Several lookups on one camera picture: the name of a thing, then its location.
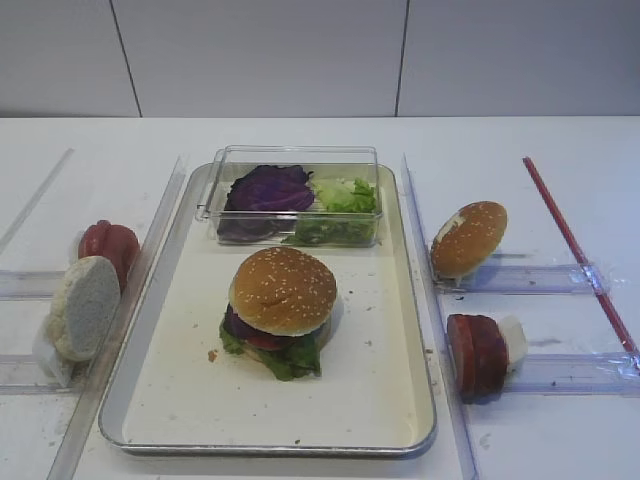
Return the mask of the stack of tomato slices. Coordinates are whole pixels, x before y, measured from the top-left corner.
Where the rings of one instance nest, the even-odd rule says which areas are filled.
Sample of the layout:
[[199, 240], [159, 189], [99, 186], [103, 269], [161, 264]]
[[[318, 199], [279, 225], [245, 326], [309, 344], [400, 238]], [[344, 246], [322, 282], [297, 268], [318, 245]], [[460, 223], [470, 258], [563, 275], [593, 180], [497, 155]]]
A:
[[78, 258], [102, 256], [115, 268], [120, 291], [123, 292], [129, 271], [140, 251], [135, 233], [126, 226], [100, 220], [83, 234], [78, 248]]

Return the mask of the metal baking tray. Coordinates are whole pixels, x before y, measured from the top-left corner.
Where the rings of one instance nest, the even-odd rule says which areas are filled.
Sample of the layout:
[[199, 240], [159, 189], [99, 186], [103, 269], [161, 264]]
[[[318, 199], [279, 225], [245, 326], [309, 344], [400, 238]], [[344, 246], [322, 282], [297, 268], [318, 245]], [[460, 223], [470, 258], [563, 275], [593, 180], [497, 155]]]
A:
[[321, 350], [321, 375], [291, 381], [222, 347], [229, 284], [253, 247], [222, 246], [196, 219], [207, 172], [192, 173], [132, 319], [99, 415], [104, 437], [140, 455], [404, 457], [426, 449], [436, 411], [393, 172], [381, 167], [377, 245], [313, 250], [336, 278], [343, 314]]

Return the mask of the pale bun halves left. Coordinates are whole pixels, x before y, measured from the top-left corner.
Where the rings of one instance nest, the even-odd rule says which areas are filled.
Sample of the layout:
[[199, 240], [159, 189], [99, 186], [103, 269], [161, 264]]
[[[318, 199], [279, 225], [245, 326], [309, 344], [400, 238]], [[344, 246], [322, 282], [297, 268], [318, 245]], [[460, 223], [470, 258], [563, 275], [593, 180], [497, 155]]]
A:
[[45, 333], [65, 359], [94, 357], [120, 302], [112, 263], [102, 256], [77, 260], [65, 272], [50, 306]]

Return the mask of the green lettuce leaf on burger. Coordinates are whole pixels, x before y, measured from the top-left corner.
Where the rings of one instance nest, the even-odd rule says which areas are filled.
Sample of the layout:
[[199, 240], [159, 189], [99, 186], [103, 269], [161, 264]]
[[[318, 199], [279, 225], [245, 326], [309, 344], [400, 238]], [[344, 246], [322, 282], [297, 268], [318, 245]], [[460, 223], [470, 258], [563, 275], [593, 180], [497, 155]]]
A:
[[307, 375], [320, 376], [320, 340], [317, 334], [298, 337], [281, 350], [268, 351], [252, 346], [247, 340], [241, 340], [229, 333], [221, 323], [219, 337], [224, 350], [233, 355], [244, 355], [264, 364], [280, 381], [291, 381]]

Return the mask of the clear track left upper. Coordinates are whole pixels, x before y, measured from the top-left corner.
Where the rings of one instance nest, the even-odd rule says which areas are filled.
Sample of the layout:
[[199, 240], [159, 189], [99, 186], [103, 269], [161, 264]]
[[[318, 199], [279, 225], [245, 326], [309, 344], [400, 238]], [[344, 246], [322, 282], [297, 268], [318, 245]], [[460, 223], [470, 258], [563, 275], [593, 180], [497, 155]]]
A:
[[64, 271], [8, 271], [0, 274], [2, 301], [45, 300], [53, 297]]

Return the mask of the sesame top bun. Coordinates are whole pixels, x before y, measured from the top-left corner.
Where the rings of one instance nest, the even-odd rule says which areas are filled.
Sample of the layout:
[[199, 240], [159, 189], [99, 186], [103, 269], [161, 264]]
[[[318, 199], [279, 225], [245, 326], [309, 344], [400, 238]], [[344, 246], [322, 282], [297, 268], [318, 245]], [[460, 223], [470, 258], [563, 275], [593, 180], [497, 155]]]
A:
[[303, 336], [323, 325], [337, 298], [331, 270], [290, 247], [248, 256], [229, 288], [229, 304], [254, 329], [275, 336]]

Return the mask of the clear far left rail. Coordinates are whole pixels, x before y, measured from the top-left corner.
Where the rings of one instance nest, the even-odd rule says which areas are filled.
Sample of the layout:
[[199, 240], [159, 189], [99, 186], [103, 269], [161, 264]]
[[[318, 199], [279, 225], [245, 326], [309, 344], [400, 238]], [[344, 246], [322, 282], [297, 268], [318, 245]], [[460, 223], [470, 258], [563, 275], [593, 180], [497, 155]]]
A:
[[43, 195], [47, 192], [52, 183], [56, 180], [59, 174], [64, 170], [66, 164], [69, 162], [70, 158], [75, 153], [74, 148], [68, 148], [64, 151], [60, 159], [56, 162], [56, 164], [49, 171], [47, 176], [41, 182], [41, 184], [36, 188], [31, 197], [27, 200], [22, 209], [17, 213], [11, 224], [8, 226], [6, 231], [3, 233], [0, 239], [0, 252], [4, 253], [8, 245], [13, 240], [14, 236], [20, 230], [26, 219], [31, 215], [32, 211], [38, 205], [39, 201], [43, 197]]

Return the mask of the clear plastic container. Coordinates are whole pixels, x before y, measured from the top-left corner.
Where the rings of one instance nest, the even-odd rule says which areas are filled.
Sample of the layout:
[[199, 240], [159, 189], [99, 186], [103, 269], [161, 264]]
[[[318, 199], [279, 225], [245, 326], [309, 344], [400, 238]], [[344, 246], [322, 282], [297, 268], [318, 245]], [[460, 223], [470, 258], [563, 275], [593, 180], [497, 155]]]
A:
[[[375, 243], [379, 221], [382, 217], [382, 200], [379, 186], [381, 168], [377, 162], [377, 152], [372, 147], [358, 146], [262, 146], [229, 145], [219, 150], [213, 164], [205, 176], [204, 191], [196, 207], [197, 220], [209, 225], [209, 235], [223, 245], [287, 245], [282, 240], [295, 231], [297, 222], [306, 217], [320, 216], [320, 205], [316, 200], [306, 211], [288, 212], [239, 212], [225, 211], [227, 194], [236, 179], [248, 174], [259, 165], [289, 167], [300, 165], [310, 174], [307, 185], [320, 179], [345, 179], [353, 181], [362, 178], [376, 190], [377, 213], [374, 216], [376, 231], [370, 245]], [[245, 218], [256, 215], [260, 220], [289, 220], [294, 224], [273, 236], [255, 242], [229, 242], [218, 238], [217, 229], [224, 214]], [[340, 244], [298, 247], [353, 247]]]

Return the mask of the clear rail right of tray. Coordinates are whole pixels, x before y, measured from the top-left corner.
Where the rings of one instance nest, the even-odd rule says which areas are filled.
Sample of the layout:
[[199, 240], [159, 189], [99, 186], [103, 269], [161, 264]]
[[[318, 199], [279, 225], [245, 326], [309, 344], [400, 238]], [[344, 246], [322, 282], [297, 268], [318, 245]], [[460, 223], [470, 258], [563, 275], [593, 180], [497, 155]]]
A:
[[443, 389], [446, 394], [449, 415], [452, 422], [452, 430], [455, 438], [456, 450], [463, 479], [478, 479], [479, 472], [474, 457], [472, 442], [469, 438], [465, 409], [462, 406], [456, 381], [454, 378], [454, 362], [449, 351], [448, 338], [443, 323], [442, 311], [438, 296], [433, 284], [430, 260], [428, 259], [428, 245], [425, 240], [424, 230], [420, 218], [417, 191], [414, 186], [411, 171], [405, 154], [401, 159], [401, 177], [409, 222], [417, 253], [420, 274], [424, 288], [424, 295], [431, 321], [434, 338], [434, 350], [437, 353], [440, 373], [443, 380]]

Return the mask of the clear track right lower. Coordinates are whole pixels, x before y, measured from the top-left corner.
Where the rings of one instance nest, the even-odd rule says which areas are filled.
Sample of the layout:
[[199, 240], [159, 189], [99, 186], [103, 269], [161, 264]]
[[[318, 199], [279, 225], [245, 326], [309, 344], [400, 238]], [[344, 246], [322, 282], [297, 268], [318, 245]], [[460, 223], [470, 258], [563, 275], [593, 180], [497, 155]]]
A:
[[639, 396], [639, 357], [628, 353], [532, 354], [507, 377], [504, 393]]

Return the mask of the sesame bun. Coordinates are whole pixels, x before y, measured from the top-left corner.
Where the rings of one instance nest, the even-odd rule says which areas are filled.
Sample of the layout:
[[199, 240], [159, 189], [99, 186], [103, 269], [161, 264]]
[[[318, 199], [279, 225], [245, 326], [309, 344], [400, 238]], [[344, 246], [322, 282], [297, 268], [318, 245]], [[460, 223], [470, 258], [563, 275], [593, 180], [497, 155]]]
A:
[[275, 336], [303, 336], [323, 325], [337, 298], [331, 270], [290, 247], [248, 256], [229, 288], [229, 304], [254, 329]]
[[434, 273], [456, 280], [471, 274], [496, 250], [507, 224], [507, 211], [497, 202], [478, 201], [457, 210], [433, 239]]

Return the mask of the red plastic rail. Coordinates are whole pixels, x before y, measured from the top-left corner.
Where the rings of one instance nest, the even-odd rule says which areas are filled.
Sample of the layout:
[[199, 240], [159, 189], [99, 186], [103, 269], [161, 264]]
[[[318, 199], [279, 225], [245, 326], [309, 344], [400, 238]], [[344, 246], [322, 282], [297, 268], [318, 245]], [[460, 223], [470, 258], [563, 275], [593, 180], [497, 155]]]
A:
[[[559, 209], [557, 203], [555, 202], [553, 196], [551, 195], [549, 189], [547, 188], [533, 160], [530, 157], [524, 157], [522, 159], [522, 162], [525, 168], [527, 169], [533, 183], [535, 184], [539, 194], [541, 195], [547, 209], [549, 210], [551, 216], [553, 217], [567, 246], [569, 247], [571, 253], [573, 254], [576, 262], [582, 268], [585, 268], [589, 264], [589, 260], [586, 254], [583, 252], [573, 232], [571, 231], [569, 224], [566, 222], [561, 210]], [[633, 338], [631, 337], [628, 329], [626, 328], [622, 318], [617, 312], [609, 295], [605, 292], [605, 290], [601, 286], [597, 285], [597, 282], [594, 280], [593, 275], [587, 276], [587, 278], [590, 280], [594, 295], [598, 300], [598, 303], [600, 304], [601, 309], [606, 315], [611, 327], [616, 333], [623, 349], [631, 355], [638, 356], [639, 349], [636, 343], [634, 342]]]

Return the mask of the clear rail left of tray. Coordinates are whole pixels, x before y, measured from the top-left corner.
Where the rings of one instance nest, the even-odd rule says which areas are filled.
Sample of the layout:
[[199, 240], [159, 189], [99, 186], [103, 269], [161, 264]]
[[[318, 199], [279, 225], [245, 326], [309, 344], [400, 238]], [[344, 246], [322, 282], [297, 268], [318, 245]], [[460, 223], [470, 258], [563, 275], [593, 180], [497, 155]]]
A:
[[152, 267], [163, 245], [165, 233], [170, 227], [186, 173], [187, 162], [179, 157], [175, 162], [141, 251], [130, 270], [129, 282], [120, 306], [87, 371], [84, 388], [48, 473], [48, 480], [70, 480], [74, 477], [122, 343], [127, 337], [138, 303], [143, 298]]

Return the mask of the purple cabbage in container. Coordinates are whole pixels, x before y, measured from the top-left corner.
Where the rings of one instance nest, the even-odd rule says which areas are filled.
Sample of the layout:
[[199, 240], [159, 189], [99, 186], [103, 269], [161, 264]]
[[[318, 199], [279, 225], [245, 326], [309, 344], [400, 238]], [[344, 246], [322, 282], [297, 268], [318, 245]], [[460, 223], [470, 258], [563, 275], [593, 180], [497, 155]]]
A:
[[[288, 212], [306, 211], [315, 195], [307, 185], [310, 174], [300, 165], [278, 167], [259, 165], [232, 184], [225, 211]], [[289, 220], [260, 220], [224, 214], [218, 225], [218, 238], [229, 242], [255, 242], [267, 239], [294, 224]]]

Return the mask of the stack of meat patties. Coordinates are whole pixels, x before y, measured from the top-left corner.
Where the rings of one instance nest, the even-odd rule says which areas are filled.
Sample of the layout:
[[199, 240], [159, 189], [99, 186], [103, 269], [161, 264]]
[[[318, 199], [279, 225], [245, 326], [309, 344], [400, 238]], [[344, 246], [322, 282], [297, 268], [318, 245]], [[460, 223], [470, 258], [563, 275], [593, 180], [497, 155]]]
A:
[[508, 351], [496, 321], [484, 315], [451, 314], [447, 336], [462, 400], [499, 393], [507, 375]]

